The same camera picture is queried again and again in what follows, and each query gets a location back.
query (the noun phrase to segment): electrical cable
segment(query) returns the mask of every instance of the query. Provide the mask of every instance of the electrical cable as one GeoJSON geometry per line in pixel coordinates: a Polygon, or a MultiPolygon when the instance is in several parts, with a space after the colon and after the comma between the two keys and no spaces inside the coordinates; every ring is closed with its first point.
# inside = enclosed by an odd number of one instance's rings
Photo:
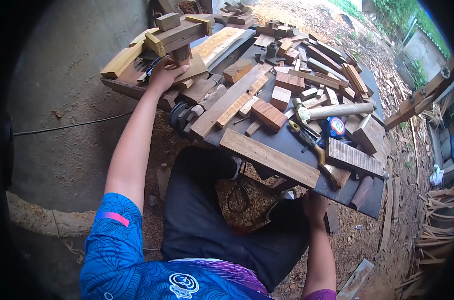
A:
{"type": "Polygon", "coordinates": [[[119,118],[119,117],[124,117],[126,115],[131,115],[132,113],[133,113],[133,111],[127,112],[126,114],[115,116],[115,117],[108,117],[108,118],[104,118],[104,119],[101,119],[101,120],[90,121],[90,122],[85,122],[85,123],[80,123],[80,124],[67,125],[67,126],[62,126],[62,127],[57,127],[57,128],[42,129],[42,130],[37,130],[37,131],[27,131],[27,132],[23,132],[23,133],[22,132],[19,132],[19,133],[17,132],[17,133],[14,133],[14,136],[36,135],[36,134],[39,134],[39,133],[41,134],[43,132],[47,133],[47,132],[50,132],[50,131],[55,131],[55,130],[60,130],[60,129],[67,129],[67,128],[72,128],[72,127],[76,127],[76,126],[94,124],[94,123],[108,121],[108,120],[119,118]]]}

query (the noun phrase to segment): workbench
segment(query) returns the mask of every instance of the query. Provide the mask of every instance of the workbench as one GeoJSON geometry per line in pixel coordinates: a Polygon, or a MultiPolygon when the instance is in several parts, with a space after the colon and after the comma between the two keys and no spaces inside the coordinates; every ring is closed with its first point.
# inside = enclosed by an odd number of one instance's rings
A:
{"type": "MultiPolygon", "coordinates": [[[[244,52],[244,54],[240,58],[251,60],[252,64],[255,65],[257,63],[255,62],[254,56],[256,53],[260,53],[260,47],[253,45],[252,39],[247,43],[250,43],[251,46],[244,52]]],[[[134,63],[135,62],[133,62],[132,65],[129,66],[127,70],[124,71],[124,73],[122,73],[122,75],[116,80],[110,80],[105,78],[102,78],[101,80],[107,87],[111,87],[113,90],[121,94],[139,100],[143,93],[145,92],[146,87],[142,84],[137,84],[136,79],[138,78],[138,72],[135,71],[134,69],[134,63]]],[[[379,92],[374,79],[374,75],[365,66],[363,66],[362,64],[359,65],[362,68],[362,73],[360,73],[361,79],[374,92],[371,98],[377,104],[377,110],[375,112],[380,118],[383,119],[382,105],[380,102],[379,92]]],[[[269,78],[269,81],[263,87],[263,89],[265,89],[265,92],[260,94],[258,97],[268,102],[270,101],[270,98],[272,96],[273,87],[275,84],[275,76],[272,73],[267,73],[266,76],[269,78]]],[[[169,112],[173,105],[174,105],[173,101],[161,99],[159,101],[158,109],[169,112]]],[[[289,110],[292,107],[293,104],[291,99],[287,107],[287,110],[289,110]]],[[[242,117],[240,117],[237,114],[223,129],[220,129],[219,127],[215,126],[213,130],[206,136],[204,141],[214,147],[219,147],[219,142],[227,128],[244,135],[246,129],[249,127],[251,123],[255,121],[255,119],[254,117],[251,117],[245,121],[239,122],[236,125],[234,125],[234,122],[240,120],[241,118],[242,117]]],[[[306,165],[318,168],[317,156],[310,151],[302,153],[304,145],[297,139],[295,135],[293,135],[290,132],[288,124],[285,124],[277,134],[272,133],[270,130],[268,130],[268,128],[262,126],[251,136],[251,138],[281,153],[284,153],[302,163],[305,163],[306,165]]],[[[273,172],[272,170],[256,165],[255,162],[253,163],[253,165],[256,171],[259,173],[260,178],[262,178],[263,180],[272,177],[273,175],[276,175],[275,172],[273,172]]],[[[378,177],[373,178],[374,186],[371,190],[370,197],[360,207],[359,212],[368,215],[372,218],[377,218],[379,215],[382,202],[384,181],[378,177]]],[[[350,178],[345,183],[344,187],[338,191],[333,191],[329,186],[328,179],[321,172],[317,184],[314,188],[314,191],[335,202],[348,206],[350,201],[352,200],[353,195],[357,190],[357,187],[359,186],[359,183],[360,181],[355,179],[355,172],[352,172],[350,178]]],[[[279,192],[295,187],[297,185],[300,184],[292,180],[286,180],[285,182],[276,186],[274,189],[276,192],[279,192]]]]}

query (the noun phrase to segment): wood scrap pile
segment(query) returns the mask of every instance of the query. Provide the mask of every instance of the wood scrap pile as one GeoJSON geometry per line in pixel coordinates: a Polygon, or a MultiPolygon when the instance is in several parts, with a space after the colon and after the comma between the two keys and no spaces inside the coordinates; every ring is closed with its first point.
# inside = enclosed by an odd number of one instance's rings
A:
{"type": "Polygon", "coordinates": [[[294,37],[300,34],[296,25],[278,20],[270,20],[265,26],[258,25],[256,29],[257,33],[280,38],[294,37]]]}
{"type": "Polygon", "coordinates": [[[227,23],[249,26],[255,22],[253,10],[240,2],[237,3],[237,6],[225,2],[225,8],[221,8],[220,10],[225,13],[222,18],[227,23]]]}
{"type": "Polygon", "coordinates": [[[399,104],[409,98],[412,91],[407,87],[399,74],[392,67],[385,64],[375,57],[369,61],[369,68],[374,73],[374,78],[379,90],[382,109],[384,115],[388,116],[396,111],[399,104]]]}
{"type": "Polygon", "coordinates": [[[410,276],[399,285],[398,299],[423,296],[429,287],[429,276],[446,260],[454,242],[454,186],[419,195],[418,212],[423,224],[416,241],[416,252],[410,276]]]}

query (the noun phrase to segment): dirt ground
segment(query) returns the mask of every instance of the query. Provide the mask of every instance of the dirt ground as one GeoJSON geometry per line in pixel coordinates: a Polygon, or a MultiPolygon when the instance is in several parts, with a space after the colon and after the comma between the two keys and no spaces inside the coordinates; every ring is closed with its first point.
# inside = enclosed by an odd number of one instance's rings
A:
{"type": "MultiPolygon", "coordinates": [[[[360,62],[372,71],[377,70],[382,64],[387,70],[394,69],[394,54],[386,42],[378,37],[375,28],[365,26],[354,18],[349,18],[352,27],[345,21],[342,12],[333,4],[323,1],[292,1],[292,0],[264,0],[257,6],[252,7],[259,24],[270,19],[285,20],[297,24],[302,32],[315,34],[318,38],[343,51],[354,50],[358,53],[356,57],[360,62]],[[352,39],[351,32],[357,32],[357,38],[352,39]]],[[[380,80],[381,74],[375,74],[378,86],[385,84],[380,80]]],[[[395,95],[384,97],[382,95],[382,107],[384,117],[389,116],[397,108],[395,95]]],[[[402,207],[399,210],[399,217],[392,222],[392,229],[389,238],[389,246],[380,258],[374,260],[379,247],[384,222],[384,203],[386,201],[386,190],[384,190],[383,205],[378,219],[372,219],[351,209],[337,205],[340,218],[340,231],[329,237],[337,269],[337,284],[345,282],[362,259],[374,263],[374,270],[369,274],[368,279],[357,292],[356,297],[360,299],[394,299],[394,288],[406,277],[409,270],[409,261],[412,254],[414,240],[419,231],[418,216],[416,215],[419,198],[418,194],[425,194],[428,191],[428,177],[430,175],[431,149],[424,120],[414,118],[416,131],[417,158],[414,154],[414,142],[410,124],[400,129],[391,130],[388,136],[392,143],[392,151],[388,164],[392,166],[393,176],[402,178],[402,207]]],[[[157,188],[156,170],[162,163],[170,167],[178,152],[189,145],[182,140],[167,125],[167,115],[158,111],[155,119],[152,135],[152,150],[146,177],[146,195],[157,195],[158,205],[151,207],[146,203],[144,210],[143,234],[146,259],[161,259],[157,249],[162,243],[163,232],[163,204],[160,201],[157,188]]],[[[255,174],[249,166],[249,176],[255,174]]],[[[275,179],[266,184],[271,185],[275,179]]],[[[221,182],[218,184],[220,205],[225,219],[234,225],[248,229],[261,225],[259,219],[266,210],[274,203],[272,196],[264,193],[251,182],[245,183],[250,198],[250,207],[243,213],[236,213],[243,206],[242,203],[230,202],[234,212],[229,209],[229,197],[234,189],[234,183],[221,182]]],[[[307,267],[307,254],[297,263],[292,272],[272,293],[274,299],[298,299],[302,293],[302,286],[305,279],[307,267]]]]}

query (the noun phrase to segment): sneaker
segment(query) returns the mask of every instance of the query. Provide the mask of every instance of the sneaker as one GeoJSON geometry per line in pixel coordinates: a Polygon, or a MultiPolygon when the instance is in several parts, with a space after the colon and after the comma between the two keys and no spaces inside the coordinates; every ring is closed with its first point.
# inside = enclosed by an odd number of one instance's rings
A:
{"type": "Polygon", "coordinates": [[[235,164],[237,165],[237,169],[235,171],[234,177],[230,178],[230,180],[235,180],[235,179],[237,179],[238,172],[240,171],[240,167],[242,166],[243,160],[238,158],[238,157],[236,157],[236,156],[232,156],[231,158],[235,162],[235,164]]]}
{"type": "Polygon", "coordinates": [[[273,208],[278,204],[279,201],[281,200],[294,200],[296,198],[296,193],[295,193],[295,189],[288,189],[288,190],[284,190],[282,192],[282,194],[280,194],[279,198],[278,198],[278,201],[269,209],[269,211],[265,214],[265,219],[267,221],[270,222],[270,218],[269,218],[269,215],[270,215],[270,212],[273,210],[273,208]]]}

